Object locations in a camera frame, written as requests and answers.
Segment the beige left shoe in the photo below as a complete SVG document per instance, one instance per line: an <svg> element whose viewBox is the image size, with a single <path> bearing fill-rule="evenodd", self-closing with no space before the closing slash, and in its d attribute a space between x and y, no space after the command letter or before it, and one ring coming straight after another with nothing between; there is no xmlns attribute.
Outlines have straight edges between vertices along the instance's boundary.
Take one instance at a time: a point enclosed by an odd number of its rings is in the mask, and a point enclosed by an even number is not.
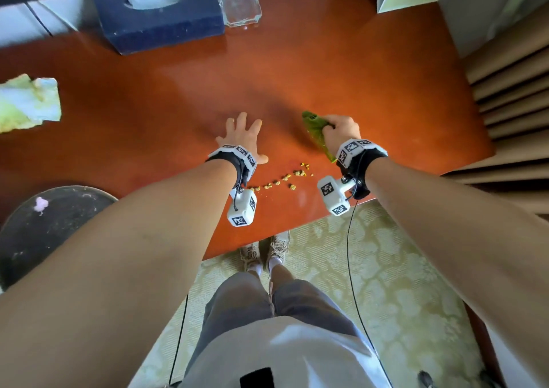
<svg viewBox="0 0 549 388"><path fill-rule="evenodd" d="M241 247L239 249L239 254L243 262L243 268L245 272L246 272L247 265L252 262L260 262L263 266L258 241Z"/></svg>

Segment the scattered yellow crumbs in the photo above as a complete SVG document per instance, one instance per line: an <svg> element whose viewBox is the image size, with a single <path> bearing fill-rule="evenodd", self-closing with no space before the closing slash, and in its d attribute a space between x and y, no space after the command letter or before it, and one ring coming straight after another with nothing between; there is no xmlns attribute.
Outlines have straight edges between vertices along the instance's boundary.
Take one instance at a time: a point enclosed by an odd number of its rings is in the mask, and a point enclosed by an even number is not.
<svg viewBox="0 0 549 388"><path fill-rule="evenodd" d="M312 171L311 166L308 163L302 162L296 170L280 175L273 180L264 184L248 184L245 189L254 192L260 192L264 190L270 190L273 188L285 187L289 190L295 190L297 188L295 181L296 178L315 178L316 175Z"/></svg>

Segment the white shirt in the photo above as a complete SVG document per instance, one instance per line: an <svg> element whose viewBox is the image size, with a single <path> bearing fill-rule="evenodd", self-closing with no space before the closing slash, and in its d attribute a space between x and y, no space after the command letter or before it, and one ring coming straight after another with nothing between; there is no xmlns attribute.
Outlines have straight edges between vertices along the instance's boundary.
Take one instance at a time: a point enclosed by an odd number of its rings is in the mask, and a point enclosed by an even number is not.
<svg viewBox="0 0 549 388"><path fill-rule="evenodd" d="M217 336L179 388L391 388L361 338L291 317L256 321Z"/></svg>

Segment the clear glass ashtray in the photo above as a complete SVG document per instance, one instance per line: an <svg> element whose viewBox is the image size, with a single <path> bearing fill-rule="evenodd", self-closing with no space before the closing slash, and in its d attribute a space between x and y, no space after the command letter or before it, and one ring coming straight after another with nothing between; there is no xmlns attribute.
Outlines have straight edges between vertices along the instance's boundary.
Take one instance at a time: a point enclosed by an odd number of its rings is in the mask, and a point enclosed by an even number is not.
<svg viewBox="0 0 549 388"><path fill-rule="evenodd" d="M229 28L257 24L262 17L259 0L218 0L224 25Z"/></svg>

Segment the beige pleated curtain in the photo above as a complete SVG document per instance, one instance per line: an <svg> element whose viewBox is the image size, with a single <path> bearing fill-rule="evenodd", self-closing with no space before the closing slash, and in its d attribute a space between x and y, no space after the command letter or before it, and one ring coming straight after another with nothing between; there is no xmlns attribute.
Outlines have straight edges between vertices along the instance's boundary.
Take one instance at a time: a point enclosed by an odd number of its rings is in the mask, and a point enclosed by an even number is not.
<svg viewBox="0 0 549 388"><path fill-rule="evenodd" d="M445 176L549 222L549 1L463 64L495 154Z"/></svg>

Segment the crumpled white green paper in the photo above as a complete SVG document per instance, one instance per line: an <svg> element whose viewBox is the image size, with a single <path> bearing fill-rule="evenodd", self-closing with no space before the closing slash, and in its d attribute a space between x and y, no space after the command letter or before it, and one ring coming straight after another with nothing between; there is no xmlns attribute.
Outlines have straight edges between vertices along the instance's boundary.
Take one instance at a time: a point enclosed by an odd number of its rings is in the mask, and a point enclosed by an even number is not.
<svg viewBox="0 0 549 388"><path fill-rule="evenodd" d="M0 134L31 129L62 117L55 78L31 79L21 74L0 84Z"/></svg>

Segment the person's left hand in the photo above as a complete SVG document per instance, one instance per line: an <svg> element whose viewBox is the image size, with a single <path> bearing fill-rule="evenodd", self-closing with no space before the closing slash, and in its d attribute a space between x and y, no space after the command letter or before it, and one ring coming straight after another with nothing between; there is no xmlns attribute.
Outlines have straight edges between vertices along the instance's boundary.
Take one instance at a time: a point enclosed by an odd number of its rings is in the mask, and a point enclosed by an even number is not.
<svg viewBox="0 0 549 388"><path fill-rule="evenodd" d="M251 123L251 126L249 128L246 128L246 132L244 134L236 134L236 119L234 118L228 118L226 121L226 144L218 144L219 146L223 145L236 145L236 146L242 146L244 149L246 149L248 152L251 153L251 155L256 160L257 155L261 155L261 153L257 150L257 138L260 133L261 127L262 127L262 120L257 119Z"/></svg>

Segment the dark blue tissue box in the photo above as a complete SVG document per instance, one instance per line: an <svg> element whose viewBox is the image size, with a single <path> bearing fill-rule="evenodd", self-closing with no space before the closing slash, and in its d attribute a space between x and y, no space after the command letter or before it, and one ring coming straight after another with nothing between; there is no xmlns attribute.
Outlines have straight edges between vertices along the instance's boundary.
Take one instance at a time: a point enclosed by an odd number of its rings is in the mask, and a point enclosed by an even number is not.
<svg viewBox="0 0 549 388"><path fill-rule="evenodd" d="M93 0L103 35L123 56L224 34L218 0L184 0L160 10L133 10L126 0Z"/></svg>

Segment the person's right forearm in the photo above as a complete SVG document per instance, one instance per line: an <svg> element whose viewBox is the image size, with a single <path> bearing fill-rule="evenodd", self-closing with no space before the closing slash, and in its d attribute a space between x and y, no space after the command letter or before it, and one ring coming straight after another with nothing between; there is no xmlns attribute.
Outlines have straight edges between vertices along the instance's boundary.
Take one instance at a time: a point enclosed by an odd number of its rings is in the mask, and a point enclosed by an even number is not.
<svg viewBox="0 0 549 388"><path fill-rule="evenodd" d="M456 293L549 388L549 223L388 157L374 160L364 177Z"/></svg>

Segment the person's right hand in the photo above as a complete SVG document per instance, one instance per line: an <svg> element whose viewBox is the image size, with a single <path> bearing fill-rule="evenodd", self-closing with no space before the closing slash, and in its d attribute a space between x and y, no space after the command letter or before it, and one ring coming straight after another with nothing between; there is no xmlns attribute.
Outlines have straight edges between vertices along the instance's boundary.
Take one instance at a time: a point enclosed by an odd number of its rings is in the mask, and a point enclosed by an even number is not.
<svg viewBox="0 0 549 388"><path fill-rule="evenodd" d="M351 117L330 114L322 118L328 122L322 129L325 144L334 157L338 155L341 144L362 138L359 125Z"/></svg>

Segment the green cleaning cloth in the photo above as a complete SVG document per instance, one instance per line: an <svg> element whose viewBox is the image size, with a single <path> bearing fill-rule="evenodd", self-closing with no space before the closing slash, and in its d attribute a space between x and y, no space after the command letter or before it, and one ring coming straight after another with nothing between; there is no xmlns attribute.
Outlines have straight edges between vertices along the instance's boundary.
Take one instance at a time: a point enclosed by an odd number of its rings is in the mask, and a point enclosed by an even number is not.
<svg viewBox="0 0 549 388"><path fill-rule="evenodd" d="M335 158L333 154L329 151L329 149L326 147L323 129L326 126L331 128L334 128L335 126L331 124L329 121L327 121L326 119L310 111L303 111L301 113L301 119L312 141L326 155L330 163L334 163L337 160L337 158Z"/></svg>

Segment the grey shorts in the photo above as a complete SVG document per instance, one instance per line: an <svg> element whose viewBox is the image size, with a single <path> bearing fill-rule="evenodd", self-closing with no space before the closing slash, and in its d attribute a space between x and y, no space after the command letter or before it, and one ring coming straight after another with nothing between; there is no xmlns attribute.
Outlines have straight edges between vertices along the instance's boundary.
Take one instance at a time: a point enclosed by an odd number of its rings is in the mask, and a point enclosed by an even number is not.
<svg viewBox="0 0 549 388"><path fill-rule="evenodd" d="M204 310L202 330L186 374L216 337L256 321L292 317L322 329L361 338L356 325L321 290L308 281L292 279L269 295L251 273L238 272L223 281Z"/></svg>

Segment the person's left forearm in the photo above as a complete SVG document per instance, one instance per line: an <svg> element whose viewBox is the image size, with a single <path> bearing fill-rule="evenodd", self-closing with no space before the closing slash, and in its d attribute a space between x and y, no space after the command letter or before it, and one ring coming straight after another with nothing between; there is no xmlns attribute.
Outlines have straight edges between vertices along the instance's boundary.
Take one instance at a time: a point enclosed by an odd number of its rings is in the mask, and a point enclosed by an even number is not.
<svg viewBox="0 0 549 388"><path fill-rule="evenodd" d="M0 295L0 388L127 388L188 295L236 180L212 160L148 185Z"/></svg>

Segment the beige right shoe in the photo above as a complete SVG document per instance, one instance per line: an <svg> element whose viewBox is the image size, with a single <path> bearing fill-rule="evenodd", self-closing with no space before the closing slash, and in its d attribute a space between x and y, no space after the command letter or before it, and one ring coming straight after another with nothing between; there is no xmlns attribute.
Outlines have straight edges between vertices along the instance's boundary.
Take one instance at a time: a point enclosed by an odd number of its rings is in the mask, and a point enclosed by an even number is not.
<svg viewBox="0 0 549 388"><path fill-rule="evenodd" d="M289 252L290 241L291 241L291 236L289 231L281 232L271 237L270 246L268 248L267 257L266 257L267 269L268 269L267 261L272 256L276 255L286 260L287 254Z"/></svg>

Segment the beige shoe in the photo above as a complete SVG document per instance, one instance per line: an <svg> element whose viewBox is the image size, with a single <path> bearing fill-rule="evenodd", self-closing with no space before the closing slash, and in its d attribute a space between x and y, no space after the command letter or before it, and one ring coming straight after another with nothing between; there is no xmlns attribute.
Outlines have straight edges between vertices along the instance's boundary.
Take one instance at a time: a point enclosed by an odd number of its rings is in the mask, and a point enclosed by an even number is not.
<svg viewBox="0 0 549 388"><path fill-rule="evenodd" d="M268 248L267 257L266 257L267 269L268 269L267 261L272 256L276 255L286 260L287 254L289 252L290 241L291 241L291 236L289 231L281 232L271 237L270 246Z"/></svg>
<svg viewBox="0 0 549 388"><path fill-rule="evenodd" d="M243 268L245 272L246 272L247 265L252 262L260 262L263 266L258 241L241 247L239 249L239 254L243 262Z"/></svg>

